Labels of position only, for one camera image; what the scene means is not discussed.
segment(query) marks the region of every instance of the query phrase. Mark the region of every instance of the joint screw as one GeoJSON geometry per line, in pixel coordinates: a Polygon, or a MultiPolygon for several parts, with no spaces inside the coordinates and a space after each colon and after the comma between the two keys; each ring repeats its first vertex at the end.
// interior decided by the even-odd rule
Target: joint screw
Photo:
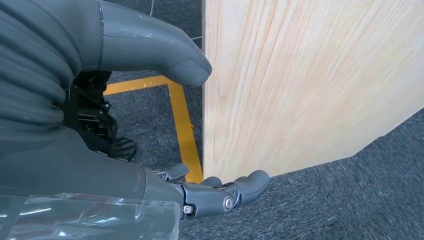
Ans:
{"type": "Polygon", "coordinates": [[[224,211],[230,211],[233,208],[233,198],[230,195],[225,196],[222,206],[224,211]]]}
{"type": "Polygon", "coordinates": [[[184,206],[184,208],[182,209],[182,211],[185,214],[192,214],[193,213],[193,207],[186,205],[186,206],[184,206]]]}

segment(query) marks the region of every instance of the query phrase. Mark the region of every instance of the gray carpet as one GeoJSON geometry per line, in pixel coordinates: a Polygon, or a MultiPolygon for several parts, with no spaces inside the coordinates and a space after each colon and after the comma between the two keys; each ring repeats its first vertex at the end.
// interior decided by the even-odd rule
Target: gray carpet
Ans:
{"type": "MultiPolygon", "coordinates": [[[[143,13],[150,0],[111,0],[143,13]]],[[[156,0],[153,15],[190,37],[201,32],[200,0],[156,0]]],[[[112,82],[154,72],[115,72],[112,82]]],[[[202,92],[185,88],[197,147],[202,92]]],[[[119,134],[137,142],[135,161],[166,168],[181,161],[165,86],[108,96],[119,134]]],[[[183,240],[424,239],[424,110],[357,155],[272,179],[252,205],[185,223],[183,240]]]]}

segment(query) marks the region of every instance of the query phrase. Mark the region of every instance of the wooden board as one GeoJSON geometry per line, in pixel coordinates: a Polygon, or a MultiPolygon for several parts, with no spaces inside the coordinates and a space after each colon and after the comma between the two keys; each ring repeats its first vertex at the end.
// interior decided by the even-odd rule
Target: wooden board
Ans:
{"type": "Polygon", "coordinates": [[[204,176],[350,157],[424,105],[423,0],[204,0],[204,176]]]}

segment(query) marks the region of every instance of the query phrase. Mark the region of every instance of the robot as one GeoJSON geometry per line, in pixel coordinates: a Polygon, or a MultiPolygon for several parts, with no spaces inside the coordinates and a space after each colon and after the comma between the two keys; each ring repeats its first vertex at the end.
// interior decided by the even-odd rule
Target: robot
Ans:
{"type": "Polygon", "coordinates": [[[177,239],[265,191],[262,170],[195,184],[182,164],[128,162],[103,91],[110,71],[140,70],[198,87],[212,67],[182,30],[119,5],[0,0],[0,239],[177,239]]]}

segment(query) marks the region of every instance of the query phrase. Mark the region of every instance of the robotic hand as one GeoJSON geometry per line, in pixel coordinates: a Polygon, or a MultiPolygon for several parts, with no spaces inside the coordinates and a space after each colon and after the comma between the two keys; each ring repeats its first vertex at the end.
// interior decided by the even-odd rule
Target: robotic hand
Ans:
{"type": "MultiPolygon", "coordinates": [[[[37,236],[37,228],[25,224],[40,219],[46,223],[43,216],[52,214],[53,230],[37,239],[69,234],[73,239],[133,239],[140,235],[131,233],[152,230],[150,224],[135,224],[136,215],[131,223],[116,222],[133,228],[86,231],[106,228],[106,222],[115,224],[119,217],[90,225],[101,208],[95,214],[84,210],[74,219],[59,212],[81,208],[57,206],[51,200],[55,196],[102,196],[118,199],[107,201],[117,206],[121,200],[175,203],[181,220],[232,211],[255,201],[269,184],[269,176],[260,170],[226,184],[216,177],[201,184],[180,182],[188,172],[184,165],[153,171],[122,162],[91,151],[77,132],[63,125],[64,114],[56,106],[80,72],[155,70],[178,84],[201,86],[212,67],[175,26],[102,0],[0,0],[0,53],[0,239],[21,239],[28,231],[37,236]],[[26,199],[8,201],[7,196],[26,199]],[[21,210],[47,204],[46,198],[34,201],[33,196],[52,196],[49,207],[21,210]]],[[[172,228],[173,222],[160,219],[157,231],[172,228]]]]}

